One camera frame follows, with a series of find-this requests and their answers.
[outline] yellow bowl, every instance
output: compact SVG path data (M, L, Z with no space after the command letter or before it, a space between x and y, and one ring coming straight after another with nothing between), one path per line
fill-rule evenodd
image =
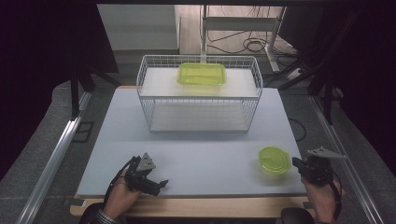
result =
M272 175L285 174L291 167L289 152L280 147L265 147L259 152L259 163Z

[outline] black curtain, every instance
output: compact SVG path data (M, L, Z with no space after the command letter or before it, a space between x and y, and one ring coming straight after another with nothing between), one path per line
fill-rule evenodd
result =
M390 1L368 4L346 37L332 68L336 86L345 95L341 106L394 174L395 9Z
M84 64L118 72L96 4L8 2L0 6L1 178L71 72Z

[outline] black stand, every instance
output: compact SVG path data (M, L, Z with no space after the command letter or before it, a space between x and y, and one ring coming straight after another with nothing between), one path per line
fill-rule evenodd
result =
M332 59L334 58L337 50L340 48L344 38L347 36L347 33L350 30L352 24L358 18L360 11L361 11L361 8L354 8L354 9L350 10L350 12L347 15L346 22L345 22L344 26L339 31L337 37L335 38L335 40L332 43L332 46L330 47L328 53L326 54L326 56L324 57L324 59L322 60L321 63L319 63L315 67L303 72L302 74L300 74L296 78L292 79L291 81L288 81L287 83L278 87L278 89L280 91L283 91L283 90L305 80L306 78L315 75L314 79L308 86L308 93L310 95L318 95L318 93L323 88L323 86L326 85L323 114L324 114L326 120L330 124L332 124L332 118L331 118L332 85L333 85L333 80L334 80L333 73L329 72L330 63L331 63ZM295 64L292 68L288 68L288 71L296 69L299 65L300 65L300 63Z
M110 77L108 74L99 71L91 65L77 66L71 74L71 93L72 93L72 116L71 120L75 120L79 112L79 97L78 97L78 83L81 84L84 91L92 92L95 90L95 83L91 78L91 73L99 76L105 81L113 84L115 87L121 84L114 78Z

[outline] wall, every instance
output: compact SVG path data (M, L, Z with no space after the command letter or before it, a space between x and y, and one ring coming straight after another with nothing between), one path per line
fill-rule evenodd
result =
M175 6L97 6L113 50L178 49Z

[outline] yellow container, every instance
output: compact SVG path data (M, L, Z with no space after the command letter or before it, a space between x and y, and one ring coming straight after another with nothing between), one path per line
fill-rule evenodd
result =
M182 85L220 86L226 81L225 67L219 63L182 63L177 82Z

